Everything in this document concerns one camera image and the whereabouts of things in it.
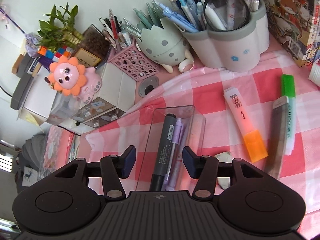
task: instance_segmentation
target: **barcode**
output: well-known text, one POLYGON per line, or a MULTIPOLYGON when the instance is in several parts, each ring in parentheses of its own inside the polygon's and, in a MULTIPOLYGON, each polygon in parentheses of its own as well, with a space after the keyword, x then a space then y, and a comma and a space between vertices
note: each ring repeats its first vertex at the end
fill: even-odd
POLYGON ((288 48, 292 52, 292 54, 294 54, 295 57, 298 59, 299 58, 299 54, 301 52, 301 48, 299 47, 299 45, 292 38, 290 38, 290 40, 289 40, 288 48))
POLYGON ((169 128, 169 133, 168 133, 168 140, 172 140, 172 135, 173 135, 173 129, 174 129, 174 125, 170 125, 170 128, 169 128))
POLYGON ((235 105, 235 108, 239 108, 242 106, 241 101, 236 94, 233 94, 230 98, 232 103, 235 105))

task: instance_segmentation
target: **window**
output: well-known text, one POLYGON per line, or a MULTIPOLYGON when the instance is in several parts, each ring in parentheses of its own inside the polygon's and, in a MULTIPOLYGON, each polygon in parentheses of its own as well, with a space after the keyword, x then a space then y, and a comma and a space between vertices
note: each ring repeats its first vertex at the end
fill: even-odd
POLYGON ((3 156, 0 154, 0 169, 11 172, 12 170, 12 158, 9 156, 3 156))

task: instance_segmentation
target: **red pen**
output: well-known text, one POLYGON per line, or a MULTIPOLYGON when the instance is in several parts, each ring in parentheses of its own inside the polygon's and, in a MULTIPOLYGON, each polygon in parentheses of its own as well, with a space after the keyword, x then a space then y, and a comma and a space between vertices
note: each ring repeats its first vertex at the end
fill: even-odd
POLYGON ((120 46, 120 43, 118 40, 118 33, 117 33, 117 28, 116 28, 115 17, 113 16, 111 9, 109 9, 109 18, 110 18, 110 22, 111 22, 111 29, 112 29, 113 37, 115 38, 115 42, 116 42, 116 51, 117 51, 117 53, 119 53, 121 51, 121 46, 120 46))

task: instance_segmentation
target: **rubik's cube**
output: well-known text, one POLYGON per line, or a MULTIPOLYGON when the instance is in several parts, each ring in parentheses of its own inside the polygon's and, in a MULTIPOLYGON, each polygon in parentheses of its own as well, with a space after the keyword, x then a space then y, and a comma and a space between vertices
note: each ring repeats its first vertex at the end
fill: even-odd
POLYGON ((42 56, 45 56, 49 59, 52 59, 55 62, 58 62, 59 58, 63 55, 69 57, 73 49, 67 46, 63 46, 62 48, 58 49, 56 53, 51 52, 46 47, 40 46, 38 49, 38 53, 42 56))

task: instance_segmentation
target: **orange highlighter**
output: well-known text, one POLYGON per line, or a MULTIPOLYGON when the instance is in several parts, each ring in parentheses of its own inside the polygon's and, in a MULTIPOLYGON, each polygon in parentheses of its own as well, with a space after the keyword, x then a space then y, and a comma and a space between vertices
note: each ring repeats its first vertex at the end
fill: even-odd
POLYGON ((226 89, 224 91, 224 98, 228 103, 233 117, 240 129, 251 162, 255 163, 265 157, 268 157, 268 152, 264 146, 260 132, 252 125, 239 90, 235 87, 226 89))

